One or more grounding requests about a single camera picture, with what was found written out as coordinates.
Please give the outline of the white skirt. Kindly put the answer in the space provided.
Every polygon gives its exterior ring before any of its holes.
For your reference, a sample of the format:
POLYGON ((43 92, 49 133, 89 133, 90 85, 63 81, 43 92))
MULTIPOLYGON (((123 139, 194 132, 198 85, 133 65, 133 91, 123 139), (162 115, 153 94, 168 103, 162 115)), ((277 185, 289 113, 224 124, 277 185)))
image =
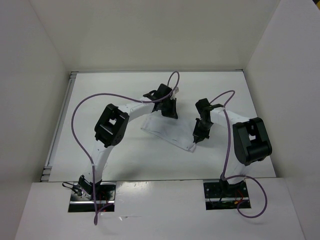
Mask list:
POLYGON ((185 117, 175 119, 162 116, 158 112, 153 112, 147 115, 141 126, 141 130, 182 150, 193 153, 196 149, 193 127, 193 122, 185 117))

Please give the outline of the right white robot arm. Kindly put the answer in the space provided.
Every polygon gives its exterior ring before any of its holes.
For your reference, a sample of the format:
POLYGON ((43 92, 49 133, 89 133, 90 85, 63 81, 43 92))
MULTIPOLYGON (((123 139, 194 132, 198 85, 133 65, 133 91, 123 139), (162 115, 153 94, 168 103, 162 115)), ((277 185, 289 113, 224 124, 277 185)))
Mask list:
POLYGON ((223 107, 206 107, 200 113, 193 130, 193 142, 208 139, 214 124, 227 129, 227 162, 223 164, 219 191, 229 197, 244 181, 252 165, 271 155, 272 146, 261 118, 244 117, 223 107))

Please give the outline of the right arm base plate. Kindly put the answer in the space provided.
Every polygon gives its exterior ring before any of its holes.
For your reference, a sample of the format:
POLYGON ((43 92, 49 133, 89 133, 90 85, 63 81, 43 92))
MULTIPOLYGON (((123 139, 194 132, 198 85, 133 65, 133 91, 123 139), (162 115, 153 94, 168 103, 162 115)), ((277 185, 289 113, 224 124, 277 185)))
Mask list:
POLYGON ((228 184, 220 179, 204 180, 203 191, 206 210, 250 209, 247 185, 244 181, 228 184))

